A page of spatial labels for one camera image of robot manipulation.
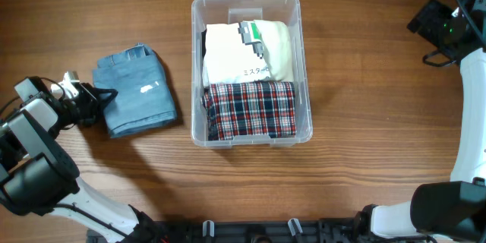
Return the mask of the red navy plaid cloth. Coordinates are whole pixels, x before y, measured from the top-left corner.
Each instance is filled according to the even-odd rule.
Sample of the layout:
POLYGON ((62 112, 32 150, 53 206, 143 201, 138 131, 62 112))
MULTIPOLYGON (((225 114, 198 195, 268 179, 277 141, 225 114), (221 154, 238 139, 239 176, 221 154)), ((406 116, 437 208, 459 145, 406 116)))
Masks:
POLYGON ((282 138, 297 131, 292 82, 211 84, 201 103, 207 114, 209 140, 248 135, 282 138))

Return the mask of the black garment with tape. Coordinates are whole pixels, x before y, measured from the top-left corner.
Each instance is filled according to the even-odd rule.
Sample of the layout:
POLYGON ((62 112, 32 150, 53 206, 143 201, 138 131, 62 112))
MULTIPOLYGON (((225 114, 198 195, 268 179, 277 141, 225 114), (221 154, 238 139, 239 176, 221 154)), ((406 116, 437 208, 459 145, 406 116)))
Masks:
POLYGON ((207 37, 207 29, 201 32, 201 57, 203 60, 207 52, 206 37, 207 37))

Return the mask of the cream cloth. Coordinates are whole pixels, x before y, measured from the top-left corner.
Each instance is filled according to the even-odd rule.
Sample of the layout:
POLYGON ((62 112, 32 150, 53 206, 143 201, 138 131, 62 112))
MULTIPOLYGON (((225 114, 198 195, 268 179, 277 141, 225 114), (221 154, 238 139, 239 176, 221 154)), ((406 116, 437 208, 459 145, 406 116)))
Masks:
POLYGON ((270 70, 270 79, 293 82, 292 44, 289 28, 281 21, 255 20, 264 45, 264 60, 270 70))

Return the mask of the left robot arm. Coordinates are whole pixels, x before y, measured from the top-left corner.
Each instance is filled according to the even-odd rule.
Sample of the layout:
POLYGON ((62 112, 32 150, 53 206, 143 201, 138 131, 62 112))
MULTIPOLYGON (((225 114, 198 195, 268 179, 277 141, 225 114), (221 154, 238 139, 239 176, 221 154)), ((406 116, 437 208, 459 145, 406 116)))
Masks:
POLYGON ((101 194, 56 138, 69 126, 90 126, 117 96, 65 77, 55 96, 43 77, 15 85, 18 109, 1 121, 1 204, 18 216, 60 216, 96 232, 107 242, 167 242, 162 226, 129 204, 101 194))

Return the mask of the white printed shirt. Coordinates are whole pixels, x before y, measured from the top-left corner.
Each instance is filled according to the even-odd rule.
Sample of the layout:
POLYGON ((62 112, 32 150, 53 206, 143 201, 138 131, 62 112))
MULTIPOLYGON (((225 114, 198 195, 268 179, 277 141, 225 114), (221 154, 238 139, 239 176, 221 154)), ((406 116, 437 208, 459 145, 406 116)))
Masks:
POLYGON ((208 24, 204 46, 205 87, 270 79, 264 44, 255 22, 208 24))

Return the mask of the blue denim jeans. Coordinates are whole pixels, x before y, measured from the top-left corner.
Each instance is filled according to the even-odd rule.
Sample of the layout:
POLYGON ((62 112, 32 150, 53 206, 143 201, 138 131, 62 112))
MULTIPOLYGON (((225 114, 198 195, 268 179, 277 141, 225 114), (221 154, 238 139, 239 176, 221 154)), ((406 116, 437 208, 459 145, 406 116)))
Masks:
POLYGON ((93 83, 96 88, 118 92, 104 109, 112 138, 162 127, 177 119, 163 65, 143 43, 99 59, 93 83))

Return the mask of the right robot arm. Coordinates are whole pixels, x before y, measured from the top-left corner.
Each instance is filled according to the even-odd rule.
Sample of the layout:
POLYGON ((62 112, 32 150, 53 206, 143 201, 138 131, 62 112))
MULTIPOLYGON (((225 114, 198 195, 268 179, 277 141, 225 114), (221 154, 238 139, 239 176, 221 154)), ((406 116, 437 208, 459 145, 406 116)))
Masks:
POLYGON ((357 214, 353 241, 485 240, 485 0, 458 0, 452 9, 430 0, 407 26, 436 46, 422 61, 457 65, 463 106, 459 150, 450 179, 419 186, 412 199, 369 205, 357 214))

